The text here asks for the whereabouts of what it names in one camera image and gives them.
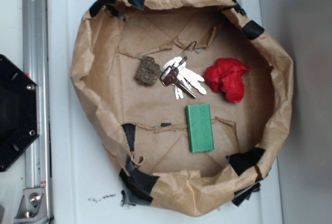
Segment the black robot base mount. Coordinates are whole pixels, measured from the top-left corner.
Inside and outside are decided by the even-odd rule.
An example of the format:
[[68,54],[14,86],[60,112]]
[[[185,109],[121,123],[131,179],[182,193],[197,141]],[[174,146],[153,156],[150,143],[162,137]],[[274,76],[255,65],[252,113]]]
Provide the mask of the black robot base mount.
[[1,172],[39,136],[37,89],[34,81],[1,55]]

